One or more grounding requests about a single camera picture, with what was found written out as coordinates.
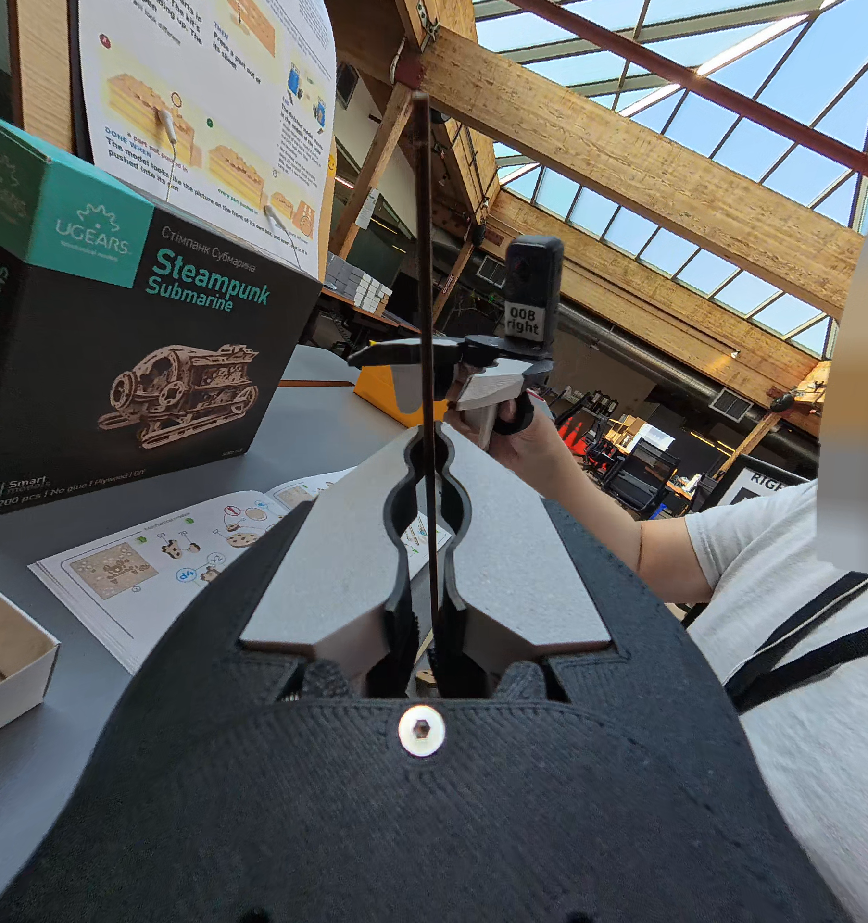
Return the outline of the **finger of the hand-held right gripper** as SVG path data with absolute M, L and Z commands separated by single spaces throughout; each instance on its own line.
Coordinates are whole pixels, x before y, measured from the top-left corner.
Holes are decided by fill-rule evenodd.
M 424 421 L 422 366 L 418 363 L 393 363 L 390 374 L 393 392 L 390 417 L 406 428 L 417 428 Z
M 497 359 L 486 366 L 458 363 L 447 394 L 449 407 L 458 412 L 481 410 L 515 400 L 536 363 L 520 359 Z

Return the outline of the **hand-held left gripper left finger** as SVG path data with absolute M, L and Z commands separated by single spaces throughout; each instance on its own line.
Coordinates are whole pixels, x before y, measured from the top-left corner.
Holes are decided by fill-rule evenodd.
M 407 429 L 311 504 L 240 641 L 336 663 L 366 696 L 405 696 L 419 628 L 412 579 L 435 557 L 419 513 L 424 431 Z

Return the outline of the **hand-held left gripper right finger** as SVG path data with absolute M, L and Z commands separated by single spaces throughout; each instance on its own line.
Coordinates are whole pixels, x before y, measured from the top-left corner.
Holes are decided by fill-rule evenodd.
M 444 551 L 434 623 L 441 696 L 490 696 L 509 666 L 598 652 L 612 639 L 541 496 L 438 424 Z

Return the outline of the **laser-cut plywood parts sheet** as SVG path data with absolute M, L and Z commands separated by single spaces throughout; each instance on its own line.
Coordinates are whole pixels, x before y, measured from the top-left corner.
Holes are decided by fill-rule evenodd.
M 418 312 L 420 319 L 422 430 L 424 449 L 425 499 L 428 519 L 428 587 L 431 626 L 421 646 L 427 652 L 436 639 L 440 613 L 440 579 L 438 573 L 438 485 L 437 431 L 435 419 L 435 363 L 433 350 L 433 258 L 431 241 L 431 143 L 430 101 L 426 93 L 412 95 L 412 133 L 415 149 L 415 199 L 418 220 Z

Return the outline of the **person's right forearm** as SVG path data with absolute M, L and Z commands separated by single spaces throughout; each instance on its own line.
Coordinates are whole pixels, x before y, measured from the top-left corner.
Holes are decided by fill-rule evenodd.
M 578 467 L 564 444 L 540 462 L 540 492 L 555 500 L 669 604 L 697 604 L 713 589 L 684 520 L 639 522 Z

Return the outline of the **black teal model kit box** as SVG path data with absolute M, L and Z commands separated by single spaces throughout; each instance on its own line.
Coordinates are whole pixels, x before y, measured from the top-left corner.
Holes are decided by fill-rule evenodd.
M 246 453 L 319 291 L 0 119 L 0 515 Z

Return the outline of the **person's right hand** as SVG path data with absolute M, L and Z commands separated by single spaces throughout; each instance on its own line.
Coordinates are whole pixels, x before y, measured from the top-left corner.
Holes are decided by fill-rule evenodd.
M 497 406 L 487 452 L 543 498 L 564 504 L 590 483 L 545 412 L 532 410 L 525 428 L 504 432 L 517 421 L 517 404 L 513 399 Z

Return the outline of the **yellow plastic bin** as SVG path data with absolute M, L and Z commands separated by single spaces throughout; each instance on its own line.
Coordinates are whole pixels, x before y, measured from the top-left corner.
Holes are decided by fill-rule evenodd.
M 390 416 L 393 397 L 390 366 L 393 363 L 418 363 L 422 366 L 420 338 L 373 342 L 354 352 L 348 365 L 360 369 L 354 393 Z M 457 340 L 433 340 L 434 356 L 434 420 L 443 420 L 447 411 L 447 394 L 454 379 L 455 367 L 462 348 Z

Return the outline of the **stack of small white boxes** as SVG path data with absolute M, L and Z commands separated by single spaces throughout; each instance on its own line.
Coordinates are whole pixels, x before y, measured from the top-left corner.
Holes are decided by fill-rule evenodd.
M 364 312 L 382 316 L 392 289 L 339 256 L 328 253 L 323 288 Z

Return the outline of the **black office chair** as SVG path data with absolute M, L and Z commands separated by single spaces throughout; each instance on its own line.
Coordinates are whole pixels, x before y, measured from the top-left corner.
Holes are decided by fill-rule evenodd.
M 680 458 L 676 438 L 668 435 L 639 436 L 629 449 L 613 444 L 613 459 L 601 479 L 601 491 L 627 511 L 647 520 L 661 506 L 668 482 L 676 474 Z

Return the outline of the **white instruction booklet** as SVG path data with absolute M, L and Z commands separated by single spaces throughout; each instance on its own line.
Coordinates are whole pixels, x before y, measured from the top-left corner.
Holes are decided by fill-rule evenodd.
M 31 564 L 32 572 L 136 674 L 174 620 L 243 552 L 351 469 L 204 500 Z

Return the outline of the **white cardboard tray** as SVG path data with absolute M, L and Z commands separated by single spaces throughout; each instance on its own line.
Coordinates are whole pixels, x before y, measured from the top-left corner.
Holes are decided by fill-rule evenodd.
M 43 703 L 59 646 L 0 592 L 0 729 Z

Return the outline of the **white instruction poster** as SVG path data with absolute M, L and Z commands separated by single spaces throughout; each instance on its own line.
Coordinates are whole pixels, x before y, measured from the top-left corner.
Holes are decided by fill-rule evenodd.
M 320 1 L 80 1 L 94 164 L 316 278 L 333 141 L 336 49 Z

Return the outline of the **grey ventilation duct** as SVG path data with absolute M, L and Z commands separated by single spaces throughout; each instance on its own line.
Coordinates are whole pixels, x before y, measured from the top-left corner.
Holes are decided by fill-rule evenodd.
M 562 299 L 559 307 L 558 335 L 566 335 L 570 339 L 578 340 L 585 350 L 593 350 L 607 356 L 611 361 L 628 368 L 632 373 L 648 379 L 653 383 L 648 394 L 658 388 L 668 395 L 662 402 L 670 408 L 688 409 L 675 413 L 685 420 L 704 418 L 713 424 L 726 424 L 739 434 L 745 435 L 753 431 L 755 424 L 760 422 L 766 414 L 757 404 L 742 398 L 740 391 L 735 387 L 725 388 L 712 379 L 702 375 L 684 363 L 655 348 L 653 345 L 627 333 L 610 321 L 597 317 L 589 311 L 582 310 L 580 306 Z M 720 412 L 713 405 L 723 392 L 733 395 L 735 401 L 741 401 L 745 406 L 739 420 Z M 792 424 L 775 424 L 767 434 L 760 446 L 763 450 L 774 453 L 777 457 L 785 459 L 795 469 L 817 470 L 819 461 L 819 444 L 814 436 L 801 433 Z

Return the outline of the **white sign black frame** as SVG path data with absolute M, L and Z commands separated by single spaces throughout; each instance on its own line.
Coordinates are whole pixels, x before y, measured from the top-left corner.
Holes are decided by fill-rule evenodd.
M 739 457 L 720 479 L 703 510 L 729 506 L 742 500 L 770 497 L 790 487 L 807 483 L 807 479 L 783 468 L 748 456 Z

